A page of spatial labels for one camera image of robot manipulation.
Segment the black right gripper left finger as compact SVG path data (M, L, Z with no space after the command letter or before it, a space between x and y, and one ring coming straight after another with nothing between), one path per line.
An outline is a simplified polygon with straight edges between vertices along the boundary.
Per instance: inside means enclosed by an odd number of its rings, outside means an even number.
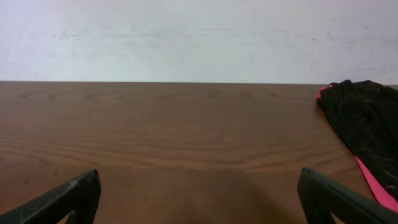
M101 197L97 170L88 170L1 215L1 223L93 223Z

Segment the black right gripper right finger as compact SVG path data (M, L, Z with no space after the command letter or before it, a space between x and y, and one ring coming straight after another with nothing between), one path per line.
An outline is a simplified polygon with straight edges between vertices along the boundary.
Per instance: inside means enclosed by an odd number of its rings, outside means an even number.
M297 192L308 223L335 224L333 217L347 224L397 224L397 212L304 167Z

